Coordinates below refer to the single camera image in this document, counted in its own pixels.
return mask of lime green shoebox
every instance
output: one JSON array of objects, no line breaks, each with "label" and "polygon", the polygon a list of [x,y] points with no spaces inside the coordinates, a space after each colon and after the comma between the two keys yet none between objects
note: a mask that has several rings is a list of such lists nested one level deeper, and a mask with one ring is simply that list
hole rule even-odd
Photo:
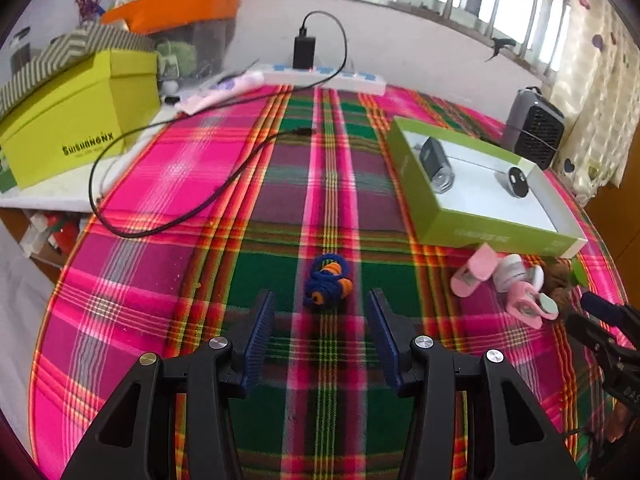
[{"label": "lime green shoebox", "polygon": [[[454,171],[436,194],[420,163],[428,137],[438,139]],[[571,258],[587,243],[574,215],[537,165],[479,139],[431,124],[395,118],[386,141],[418,241],[445,247],[487,242],[495,251]],[[529,193],[508,191],[517,166]]]},{"label": "lime green shoebox", "polygon": [[[71,67],[0,122],[0,146],[17,185],[33,186],[93,162],[108,142],[158,113],[156,54],[105,50]],[[126,151],[130,136],[108,155]]]}]

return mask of orange lid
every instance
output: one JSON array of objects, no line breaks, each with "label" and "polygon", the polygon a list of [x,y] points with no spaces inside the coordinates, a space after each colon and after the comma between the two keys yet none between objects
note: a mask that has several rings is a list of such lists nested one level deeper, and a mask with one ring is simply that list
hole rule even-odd
[{"label": "orange lid", "polygon": [[135,0],[102,15],[102,23],[125,20],[131,32],[152,34],[194,22],[229,20],[240,0]]}]

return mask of gray fan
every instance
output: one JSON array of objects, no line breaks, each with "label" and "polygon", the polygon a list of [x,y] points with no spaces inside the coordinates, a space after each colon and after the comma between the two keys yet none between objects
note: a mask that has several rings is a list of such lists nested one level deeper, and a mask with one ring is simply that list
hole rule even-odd
[{"label": "gray fan", "polygon": [[535,86],[518,91],[501,145],[546,170],[564,134],[564,115],[540,94]]}]

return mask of black clamp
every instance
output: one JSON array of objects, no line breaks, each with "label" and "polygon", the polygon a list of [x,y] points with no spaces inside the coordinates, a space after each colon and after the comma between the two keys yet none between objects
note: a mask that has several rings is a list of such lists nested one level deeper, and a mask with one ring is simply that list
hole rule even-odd
[{"label": "black clamp", "polygon": [[228,399],[256,385],[274,325],[274,296],[194,353],[146,353],[131,367],[80,441],[62,480],[174,480],[175,395],[186,393],[190,478],[240,480]]},{"label": "black clamp", "polygon": [[467,478],[578,480],[582,476],[538,400],[498,350],[450,351],[391,311],[381,290],[366,316],[388,386],[415,397],[399,480],[451,478],[455,391],[467,392]]},{"label": "black clamp", "polygon": [[[640,348],[640,312],[632,306],[609,303],[592,292],[582,295],[580,306],[609,326],[619,328],[632,345]],[[569,335],[595,354],[602,368],[602,389],[640,415],[640,352],[617,345],[600,323],[583,314],[569,314],[564,326]]]}]

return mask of white power strip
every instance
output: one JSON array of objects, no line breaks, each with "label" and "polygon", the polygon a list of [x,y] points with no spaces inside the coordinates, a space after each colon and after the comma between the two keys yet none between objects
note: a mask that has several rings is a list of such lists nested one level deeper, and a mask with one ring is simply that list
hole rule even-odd
[{"label": "white power strip", "polygon": [[[296,70],[283,64],[259,65],[253,68],[264,73],[267,85],[308,86],[325,79],[335,72],[335,68],[315,67],[309,70]],[[361,72],[340,72],[336,77],[324,83],[324,88],[384,95],[386,81],[380,76]]]}]

